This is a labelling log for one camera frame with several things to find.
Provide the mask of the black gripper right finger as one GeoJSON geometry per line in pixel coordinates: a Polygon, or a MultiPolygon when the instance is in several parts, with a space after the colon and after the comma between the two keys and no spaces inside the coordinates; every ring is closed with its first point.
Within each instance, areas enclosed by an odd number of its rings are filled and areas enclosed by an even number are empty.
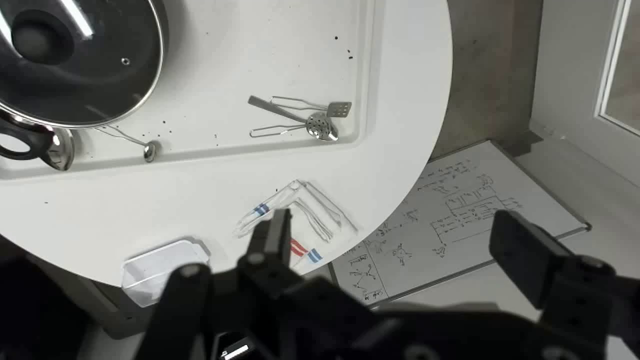
{"type": "Polygon", "coordinates": [[[513,209],[498,209],[489,230],[491,258],[534,308],[610,308],[614,269],[576,253],[547,230],[513,209]]]}

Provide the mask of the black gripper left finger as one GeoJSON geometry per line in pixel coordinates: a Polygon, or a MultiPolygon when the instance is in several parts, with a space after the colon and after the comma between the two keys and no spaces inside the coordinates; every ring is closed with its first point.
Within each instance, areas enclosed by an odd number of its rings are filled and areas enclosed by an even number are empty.
{"type": "Polygon", "coordinates": [[[249,235],[240,272],[246,278],[282,279],[291,276],[289,267],[291,213],[279,207],[270,219],[260,219],[249,235]]]}

